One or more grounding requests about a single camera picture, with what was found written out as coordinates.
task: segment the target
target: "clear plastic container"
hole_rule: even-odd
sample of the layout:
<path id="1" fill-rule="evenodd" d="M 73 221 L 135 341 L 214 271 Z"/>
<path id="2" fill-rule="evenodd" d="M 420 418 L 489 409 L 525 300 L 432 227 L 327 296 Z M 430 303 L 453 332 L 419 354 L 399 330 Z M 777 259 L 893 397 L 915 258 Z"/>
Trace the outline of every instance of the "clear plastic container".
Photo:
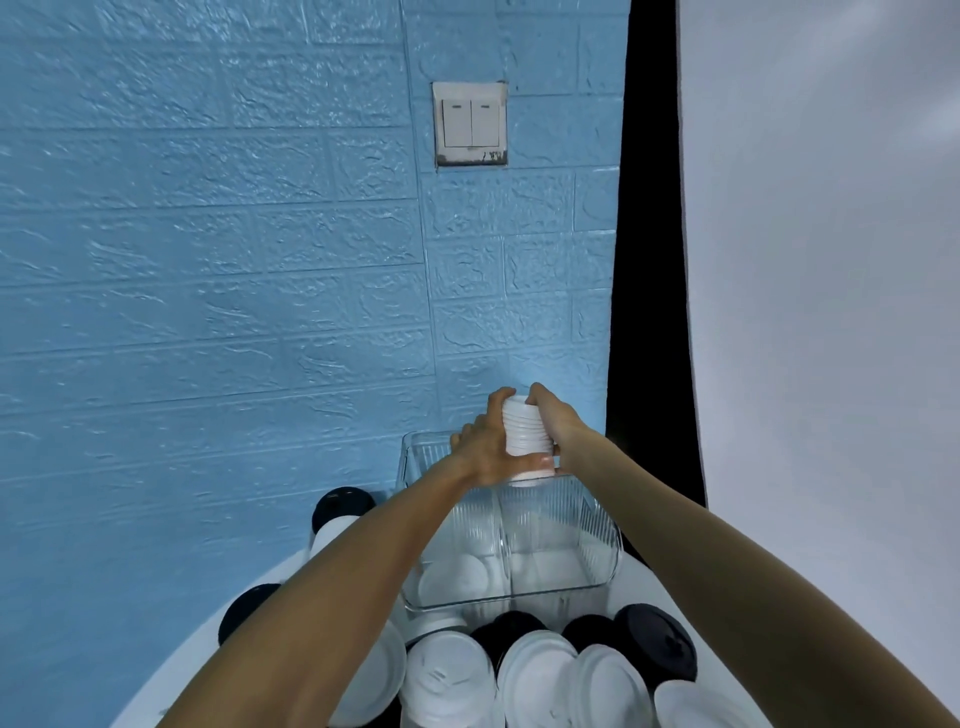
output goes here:
<path id="1" fill-rule="evenodd" d="M 451 434 L 403 438 L 398 490 L 450 453 Z M 414 613 L 459 610 L 470 628 L 519 609 L 559 629 L 605 612 L 621 550 L 619 529 L 572 475 L 475 489 L 427 545 L 402 597 Z"/>

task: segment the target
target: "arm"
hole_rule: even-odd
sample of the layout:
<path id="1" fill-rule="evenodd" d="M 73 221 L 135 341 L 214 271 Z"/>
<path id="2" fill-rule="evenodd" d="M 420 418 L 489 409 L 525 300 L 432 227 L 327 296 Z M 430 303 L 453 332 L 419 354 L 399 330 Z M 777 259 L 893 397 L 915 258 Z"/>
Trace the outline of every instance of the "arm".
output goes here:
<path id="1" fill-rule="evenodd" d="M 450 438 L 452 454 L 351 525 L 264 602 L 159 728 L 325 726 L 450 509 L 469 488 L 543 467 L 542 455 L 506 453 L 501 407 L 514 392 L 493 393 L 487 415 Z"/>
<path id="2" fill-rule="evenodd" d="M 777 728 L 958 728 L 909 670 L 782 561 L 628 458 L 542 385 L 576 475 Z"/>

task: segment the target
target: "black gap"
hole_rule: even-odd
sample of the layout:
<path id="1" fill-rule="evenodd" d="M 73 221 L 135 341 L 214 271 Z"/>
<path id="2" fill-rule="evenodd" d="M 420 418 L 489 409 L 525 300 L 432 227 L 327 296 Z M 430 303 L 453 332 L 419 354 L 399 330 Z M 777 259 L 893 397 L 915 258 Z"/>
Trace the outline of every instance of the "black gap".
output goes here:
<path id="1" fill-rule="evenodd" d="M 677 30 L 674 0 L 630 13 L 607 435 L 706 506 L 687 319 Z"/>

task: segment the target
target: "white table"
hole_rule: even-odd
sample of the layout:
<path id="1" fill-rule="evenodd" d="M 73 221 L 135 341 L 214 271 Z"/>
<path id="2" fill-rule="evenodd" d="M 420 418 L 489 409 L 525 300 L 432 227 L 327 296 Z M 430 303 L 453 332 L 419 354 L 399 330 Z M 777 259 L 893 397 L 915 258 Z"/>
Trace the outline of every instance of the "white table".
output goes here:
<path id="1" fill-rule="evenodd" d="M 262 574 L 250 586 L 285 581 L 303 564 L 304 558 L 305 552 L 298 551 Z M 177 648 L 176 652 L 167 658 L 113 721 L 111 728 L 155 728 L 197 670 L 216 651 L 220 621 L 232 602 L 233 598 L 214 612 Z M 748 715 L 755 719 L 757 728 L 770 728 L 769 721 L 760 712 L 756 703 L 693 629 L 653 572 L 640 564 L 637 559 L 624 554 L 611 584 L 608 613 L 613 616 L 621 607 L 639 602 L 660 607 L 664 612 L 677 618 L 690 633 L 697 648 L 698 683 L 721 692 L 742 705 Z"/>

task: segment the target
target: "white light switch plate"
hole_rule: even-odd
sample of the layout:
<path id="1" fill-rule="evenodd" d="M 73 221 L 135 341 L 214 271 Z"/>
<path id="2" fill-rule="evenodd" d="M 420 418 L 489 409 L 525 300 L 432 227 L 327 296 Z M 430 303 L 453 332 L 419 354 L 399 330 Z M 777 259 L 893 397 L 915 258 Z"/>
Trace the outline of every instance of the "white light switch plate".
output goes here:
<path id="1" fill-rule="evenodd" d="M 433 125 L 438 167 L 506 164 L 507 84 L 435 82 Z"/>

